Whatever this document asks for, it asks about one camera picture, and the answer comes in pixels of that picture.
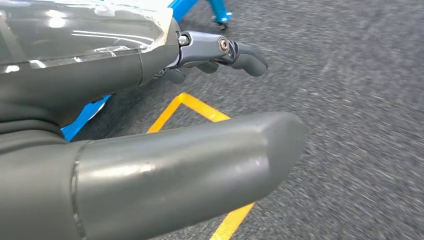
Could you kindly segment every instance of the yellow floor marking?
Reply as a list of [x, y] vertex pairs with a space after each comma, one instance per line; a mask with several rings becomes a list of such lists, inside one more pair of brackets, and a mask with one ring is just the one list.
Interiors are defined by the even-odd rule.
[[[165, 108], [147, 132], [156, 133], [160, 131], [181, 104], [214, 123], [230, 119], [230, 117], [224, 113], [207, 105], [194, 96], [183, 92], [171, 101], [168, 107]], [[248, 215], [253, 205], [254, 203], [251, 203], [228, 213], [219, 227], [215, 230], [210, 240], [230, 240], [231, 236], [236, 232], [237, 228]]]

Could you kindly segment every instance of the screw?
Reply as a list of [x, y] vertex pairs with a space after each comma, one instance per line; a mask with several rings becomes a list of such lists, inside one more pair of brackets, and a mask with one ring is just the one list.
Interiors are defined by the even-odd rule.
[[178, 37], [178, 43], [180, 46], [185, 46], [189, 44], [189, 38], [187, 36], [181, 35]]
[[228, 43], [228, 40], [225, 37], [220, 37], [218, 40], [218, 47], [219, 50], [223, 53], [223, 54], [227, 54], [228, 51], [230, 50], [230, 45]]

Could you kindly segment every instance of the prosthetic hand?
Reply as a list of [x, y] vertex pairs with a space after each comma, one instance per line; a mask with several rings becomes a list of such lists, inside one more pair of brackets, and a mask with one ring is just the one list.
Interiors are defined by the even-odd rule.
[[181, 32], [172, 11], [101, 1], [0, 1], [0, 239], [143, 240], [277, 188], [300, 158], [290, 113], [69, 143], [92, 101], [184, 67], [260, 76], [260, 53]]

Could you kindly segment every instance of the gray carpet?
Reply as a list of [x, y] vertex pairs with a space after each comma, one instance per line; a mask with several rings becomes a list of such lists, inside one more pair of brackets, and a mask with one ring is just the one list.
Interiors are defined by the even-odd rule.
[[[424, 2], [227, 0], [227, 36], [266, 54], [260, 78], [221, 67], [191, 70], [114, 96], [79, 134], [145, 133], [188, 92], [231, 117], [290, 111], [308, 127], [287, 180], [258, 202], [234, 240], [424, 239]], [[184, 29], [216, 32], [200, 1]], [[182, 107], [166, 128], [206, 120]], [[160, 237], [208, 240], [222, 218]]]

